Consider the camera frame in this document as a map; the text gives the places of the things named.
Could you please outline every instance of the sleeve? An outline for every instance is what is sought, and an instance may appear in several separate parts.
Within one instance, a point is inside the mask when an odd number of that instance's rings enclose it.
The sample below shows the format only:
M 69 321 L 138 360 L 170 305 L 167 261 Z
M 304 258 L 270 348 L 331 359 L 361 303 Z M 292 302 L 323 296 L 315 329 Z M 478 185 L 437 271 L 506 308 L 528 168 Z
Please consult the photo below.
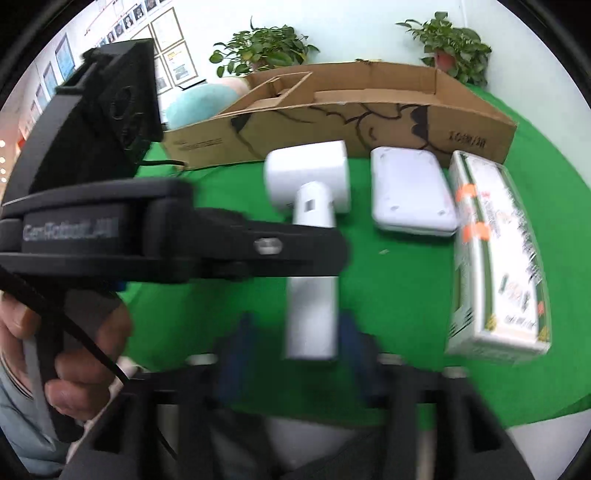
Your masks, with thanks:
M 33 396 L 10 372 L 0 352 L 0 427 L 26 469 L 33 475 L 57 477 L 66 463 L 69 443 L 41 433 Z

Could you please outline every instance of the potted plant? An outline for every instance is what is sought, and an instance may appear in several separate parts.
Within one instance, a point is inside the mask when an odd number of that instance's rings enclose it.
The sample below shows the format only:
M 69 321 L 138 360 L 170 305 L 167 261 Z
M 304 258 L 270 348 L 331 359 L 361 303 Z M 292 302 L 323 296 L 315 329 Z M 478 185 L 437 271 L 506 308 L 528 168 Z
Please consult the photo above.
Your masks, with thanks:
M 410 18 L 397 25 L 406 27 L 415 40 L 425 45 L 424 52 L 431 54 L 421 59 L 425 65 L 437 67 L 462 83 L 486 86 L 485 72 L 492 50 L 474 30 L 454 27 L 447 12 L 436 12 L 423 24 Z
M 209 61 L 226 65 L 217 68 L 217 76 L 221 77 L 227 70 L 234 75 L 243 75 L 276 67 L 288 67 L 302 64 L 308 59 L 311 51 L 320 51 L 307 43 L 308 36 L 297 35 L 293 27 L 255 28 L 234 33 L 228 43 L 218 42 L 214 47 L 222 46 L 223 50 L 215 50 Z

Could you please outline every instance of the rectangular product box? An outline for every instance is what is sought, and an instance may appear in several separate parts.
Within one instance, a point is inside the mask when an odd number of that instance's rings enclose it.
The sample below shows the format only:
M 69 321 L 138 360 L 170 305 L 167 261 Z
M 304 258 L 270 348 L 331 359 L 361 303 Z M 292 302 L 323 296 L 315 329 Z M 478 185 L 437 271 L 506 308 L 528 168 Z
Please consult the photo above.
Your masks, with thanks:
M 343 140 L 352 158 L 402 147 L 431 151 L 443 167 L 459 149 L 503 163 L 516 129 L 510 117 L 431 67 L 305 64 L 251 73 L 246 81 L 251 90 L 224 111 L 164 133 L 170 158 L 211 167 Z
M 447 353 L 511 362 L 545 354 L 551 327 L 544 269 L 507 170 L 455 151 L 450 180 L 460 228 Z

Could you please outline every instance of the table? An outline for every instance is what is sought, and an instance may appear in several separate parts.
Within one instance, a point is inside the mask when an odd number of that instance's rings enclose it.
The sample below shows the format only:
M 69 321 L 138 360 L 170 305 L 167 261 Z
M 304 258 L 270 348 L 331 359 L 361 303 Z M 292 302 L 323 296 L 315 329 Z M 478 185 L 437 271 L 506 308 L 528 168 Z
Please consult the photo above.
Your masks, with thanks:
M 520 365 L 446 356 L 452 305 L 453 244 L 378 231 L 371 219 L 369 160 L 350 159 L 352 211 L 338 226 L 352 246 L 340 278 L 340 307 L 386 351 L 419 368 L 466 367 L 505 426 L 553 418 L 586 406 L 591 393 L 591 191 L 560 152 L 528 121 L 492 95 L 474 91 L 519 124 L 506 159 L 540 246 L 552 310 L 549 353 Z M 147 159 L 166 158 L 155 144 Z M 144 167 L 140 176 L 171 174 Z M 195 205 L 238 210 L 253 219 L 282 221 L 269 204 L 262 163 L 186 173 L 197 186 Z M 256 353 L 248 369 L 245 411 L 326 421 L 374 424 L 382 414 L 358 400 L 341 362 L 282 360 L 285 279 L 243 283 L 195 280 L 180 286 L 130 284 L 122 295 L 135 320 L 127 354 L 149 369 L 181 365 L 231 331 L 241 312 L 256 314 Z

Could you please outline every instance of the open cardboard box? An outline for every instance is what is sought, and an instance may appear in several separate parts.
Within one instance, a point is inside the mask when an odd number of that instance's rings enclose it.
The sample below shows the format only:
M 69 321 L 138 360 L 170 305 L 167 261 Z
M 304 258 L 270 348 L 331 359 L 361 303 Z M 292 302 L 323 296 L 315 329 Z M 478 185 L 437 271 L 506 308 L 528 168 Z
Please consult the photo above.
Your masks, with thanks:
M 344 140 L 350 157 L 375 147 L 454 150 L 503 163 L 516 124 L 449 75 L 386 62 L 324 63 L 252 73 L 251 91 L 220 114 L 167 131 L 164 148 L 191 168 L 263 160 L 277 148 Z

